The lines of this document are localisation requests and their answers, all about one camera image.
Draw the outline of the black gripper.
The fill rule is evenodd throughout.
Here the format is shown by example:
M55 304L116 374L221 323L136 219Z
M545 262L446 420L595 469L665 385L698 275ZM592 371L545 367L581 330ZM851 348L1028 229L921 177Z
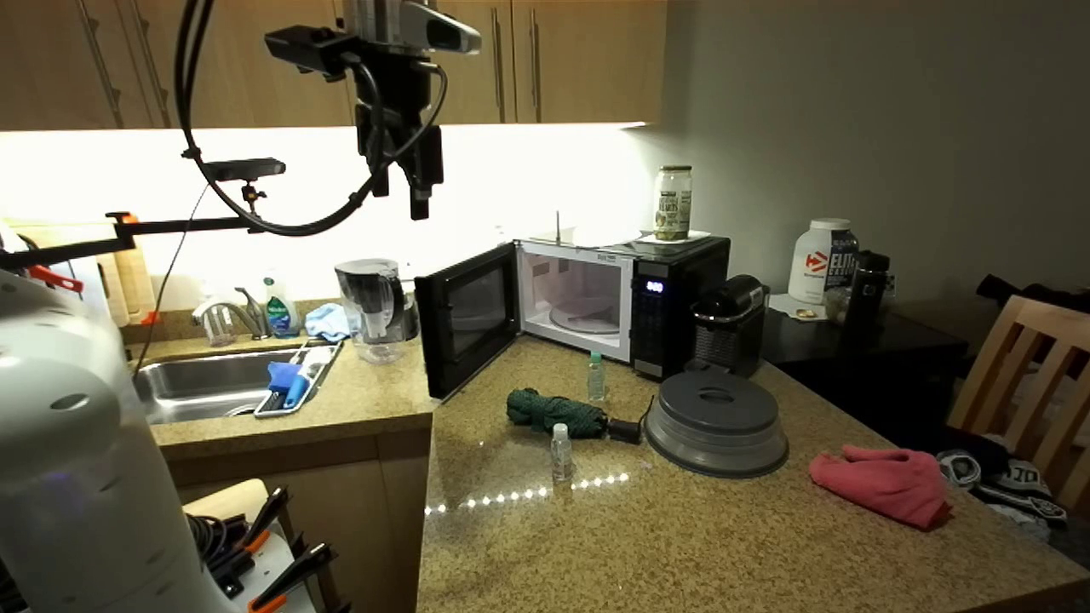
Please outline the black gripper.
M273 59L328 80L353 80L359 153L376 191L399 162L407 179L407 219L430 219L430 194L444 179L439 127L446 73L435 53L476 53L480 29L433 0L344 0L337 27L294 23L265 38Z

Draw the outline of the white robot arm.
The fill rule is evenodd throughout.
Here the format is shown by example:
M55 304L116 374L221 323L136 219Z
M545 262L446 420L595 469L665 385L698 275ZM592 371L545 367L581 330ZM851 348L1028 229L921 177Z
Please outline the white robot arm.
M349 205L407 179L430 210L439 179L435 50L480 29L433 0L346 0L337 27L279 27L273 59L359 90L368 177ZM67 250L0 267L0 557L30 613L243 613L201 557L171 468L139 405L119 330L34 272Z

